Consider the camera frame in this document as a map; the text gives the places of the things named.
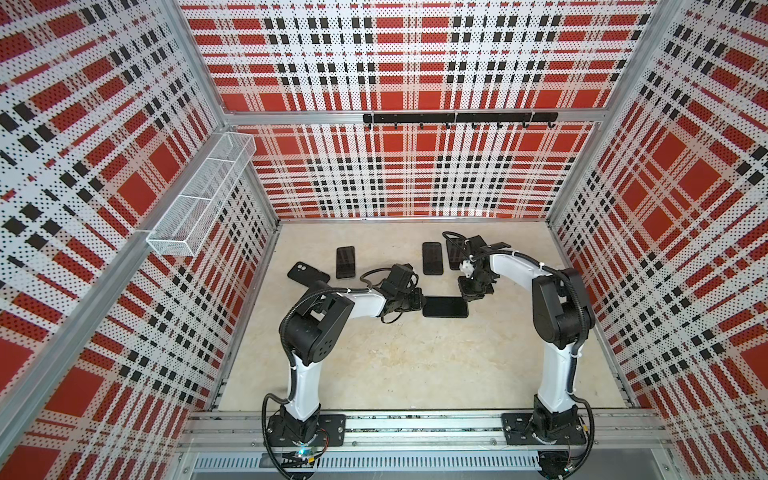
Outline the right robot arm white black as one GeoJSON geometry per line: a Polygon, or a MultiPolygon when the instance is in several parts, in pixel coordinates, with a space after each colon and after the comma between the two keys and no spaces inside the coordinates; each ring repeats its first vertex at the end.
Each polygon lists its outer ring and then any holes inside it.
{"type": "Polygon", "coordinates": [[[458,286],[463,300],[491,295],[501,277],[530,293],[532,323],[544,343],[544,357],[526,434],[543,444],[556,443],[580,426],[574,383],[578,358],[595,324],[580,273],[547,265],[504,242],[488,244],[479,235],[444,231],[442,236],[462,272],[458,286]]]}

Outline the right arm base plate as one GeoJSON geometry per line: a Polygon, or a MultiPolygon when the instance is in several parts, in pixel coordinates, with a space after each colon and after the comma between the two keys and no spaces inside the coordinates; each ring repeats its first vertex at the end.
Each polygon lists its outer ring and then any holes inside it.
{"type": "Polygon", "coordinates": [[[587,435],[577,413],[545,410],[501,415],[508,445],[585,446],[587,435]]]}

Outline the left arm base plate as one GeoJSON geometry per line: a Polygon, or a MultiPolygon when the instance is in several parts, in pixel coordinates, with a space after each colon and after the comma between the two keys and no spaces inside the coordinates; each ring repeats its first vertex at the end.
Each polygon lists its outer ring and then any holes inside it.
{"type": "Polygon", "coordinates": [[[299,421],[280,411],[269,418],[267,440],[272,447],[339,447],[345,439],[347,417],[344,414],[314,414],[299,421]]]}

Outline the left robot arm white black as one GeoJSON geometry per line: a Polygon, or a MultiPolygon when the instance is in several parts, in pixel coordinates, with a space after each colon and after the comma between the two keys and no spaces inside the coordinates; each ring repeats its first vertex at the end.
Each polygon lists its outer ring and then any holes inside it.
{"type": "Polygon", "coordinates": [[[424,295],[419,275],[410,264],[396,263],[378,268],[386,277],[372,282],[369,271],[360,277],[360,288],[333,287],[316,280],[290,308],[278,327],[281,347],[289,362],[288,392],[284,398],[267,394],[280,405],[279,416],[295,432],[305,434],[316,428],[322,363],[339,341],[348,321],[374,318],[383,321],[389,314],[400,317],[419,311],[424,295]]]}

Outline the black phone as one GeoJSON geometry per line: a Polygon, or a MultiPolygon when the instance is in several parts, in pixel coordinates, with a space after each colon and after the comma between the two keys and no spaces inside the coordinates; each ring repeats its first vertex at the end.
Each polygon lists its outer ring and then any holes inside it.
{"type": "Polygon", "coordinates": [[[354,246],[342,246],[336,249],[337,279],[350,279],[356,275],[356,255],[354,246]]]}

